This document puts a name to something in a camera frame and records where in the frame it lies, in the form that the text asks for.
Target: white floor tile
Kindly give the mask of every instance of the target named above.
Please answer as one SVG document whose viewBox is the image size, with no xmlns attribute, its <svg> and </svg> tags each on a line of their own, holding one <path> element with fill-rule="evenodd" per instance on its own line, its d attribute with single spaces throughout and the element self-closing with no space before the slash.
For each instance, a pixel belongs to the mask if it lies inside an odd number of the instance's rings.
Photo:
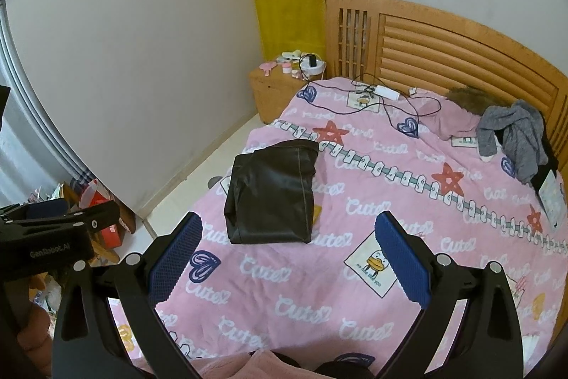
<svg viewBox="0 0 568 379">
<path fill-rule="evenodd" d="M 136 231 L 134 234 L 125 233 L 122 246 L 115 249 L 116 253 L 123 260 L 125 256 L 131 252 L 139 252 L 143 254 L 144 251 L 152 243 L 152 236 L 144 227 L 140 217 L 136 217 Z"/>
<path fill-rule="evenodd" d="M 262 126 L 264 124 L 256 115 L 175 187 L 148 216 L 148 222 L 155 233 L 171 233 L 193 204 L 207 192 L 209 179 L 216 175 L 225 175 L 227 169 L 233 165 L 235 156 L 242 152 L 251 130 Z"/>
</svg>

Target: wooden nightstand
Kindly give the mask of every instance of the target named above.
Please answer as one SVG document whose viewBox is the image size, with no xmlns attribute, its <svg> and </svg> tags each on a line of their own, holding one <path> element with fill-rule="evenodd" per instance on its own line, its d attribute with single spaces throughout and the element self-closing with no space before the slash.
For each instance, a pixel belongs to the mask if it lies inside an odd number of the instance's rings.
<svg viewBox="0 0 568 379">
<path fill-rule="evenodd" d="M 249 79 L 258 115 L 265 124 L 278 118 L 296 93 L 306 85 L 306 81 L 284 74 L 280 65 L 272 69 L 270 76 L 265 76 L 264 71 L 257 68 L 251 71 Z"/>
</svg>

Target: pink bedsheet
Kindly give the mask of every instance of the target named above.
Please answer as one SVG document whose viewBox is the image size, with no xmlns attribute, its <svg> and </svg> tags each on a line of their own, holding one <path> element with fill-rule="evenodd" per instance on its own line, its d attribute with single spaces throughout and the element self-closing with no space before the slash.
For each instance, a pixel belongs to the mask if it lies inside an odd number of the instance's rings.
<svg viewBox="0 0 568 379">
<path fill-rule="evenodd" d="M 343 78 L 322 84 L 353 89 Z M 398 109 L 388 109 L 394 128 L 384 110 L 334 115 L 309 101 L 349 112 L 347 104 L 353 105 L 356 95 L 314 89 L 301 91 L 272 125 L 253 130 L 245 149 L 294 137 L 320 142 L 313 191 L 322 211 L 312 242 L 232 245 L 223 216 L 226 181 L 197 201 L 192 210 L 204 227 L 198 250 L 208 253 L 212 271 L 194 283 L 189 264 L 170 299 L 156 307 L 187 358 L 271 349 L 313 370 L 353 353 L 378 372 L 419 306 L 387 274 L 380 249 L 368 253 L 368 260 L 350 256 L 372 239 L 377 214 L 390 210 L 434 253 L 443 251 L 462 265 L 502 263 L 518 307 L 525 368 L 532 368 L 546 351 L 561 304 L 566 223 L 551 229 L 535 192 L 513 178 L 502 153 L 484 163 L 475 148 L 452 147 L 422 125 L 415 138 L 416 117 Z M 406 102 L 396 105 L 414 113 Z M 376 246 L 368 240 L 363 253 Z M 357 259 L 360 265 L 354 264 Z M 120 307 L 113 309 L 131 355 L 138 357 Z M 456 314 L 432 367 L 444 361 L 459 320 Z"/>
</svg>

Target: purple heart pattern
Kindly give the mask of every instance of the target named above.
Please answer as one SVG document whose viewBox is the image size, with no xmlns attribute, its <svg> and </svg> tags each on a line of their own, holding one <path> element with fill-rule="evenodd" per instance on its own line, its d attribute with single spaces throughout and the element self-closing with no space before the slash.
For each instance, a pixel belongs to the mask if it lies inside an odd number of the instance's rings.
<svg viewBox="0 0 568 379">
<path fill-rule="evenodd" d="M 191 282 L 203 283 L 221 265 L 221 259 L 209 251 L 198 250 L 191 255 L 189 263 L 193 267 L 189 272 Z"/>
<path fill-rule="evenodd" d="M 510 177 L 515 178 L 515 165 L 506 156 L 501 159 L 501 169 Z"/>
<path fill-rule="evenodd" d="M 404 123 L 398 123 L 397 130 L 413 139 L 418 138 L 418 123 L 413 118 L 407 118 L 404 120 Z"/>
<path fill-rule="evenodd" d="M 313 103 L 316 99 L 317 90 L 314 86 L 308 85 L 307 87 L 301 89 L 297 94 L 296 97 L 300 99 L 304 99 L 308 103 Z"/>
</svg>

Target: bed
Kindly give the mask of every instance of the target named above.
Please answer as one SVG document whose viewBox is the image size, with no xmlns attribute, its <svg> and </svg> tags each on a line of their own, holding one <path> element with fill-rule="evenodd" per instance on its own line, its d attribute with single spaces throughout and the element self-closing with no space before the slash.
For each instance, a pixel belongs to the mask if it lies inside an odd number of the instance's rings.
<svg viewBox="0 0 568 379">
<path fill-rule="evenodd" d="M 406 101 L 388 115 L 379 107 L 336 113 L 355 108 L 351 81 L 358 77 L 403 92 L 444 95 L 472 86 L 511 103 L 524 99 L 543 114 L 566 177 L 568 78 L 486 26 L 399 0 L 327 0 L 327 61 L 328 79 L 300 91 L 279 119 L 251 132 L 244 148 L 293 138 L 320 142 L 312 242 L 232 245 L 225 177 L 192 207 L 203 220 L 199 258 L 156 307 L 171 337 L 188 359 L 266 348 L 307 369 L 351 355 L 378 372 L 419 311 L 388 264 L 373 266 L 380 251 L 369 252 L 374 218 L 390 210 L 434 253 L 461 265 L 502 263 L 530 370 L 568 318 L 567 224 L 552 231 L 534 191 L 513 177 L 504 155 L 482 163 L 476 150 L 453 147 L 410 121 Z M 563 187 L 561 176 L 558 182 Z M 463 308 L 456 306 L 431 367 L 444 361 Z M 113 311 L 127 350 L 140 356 L 119 305 Z"/>
</svg>

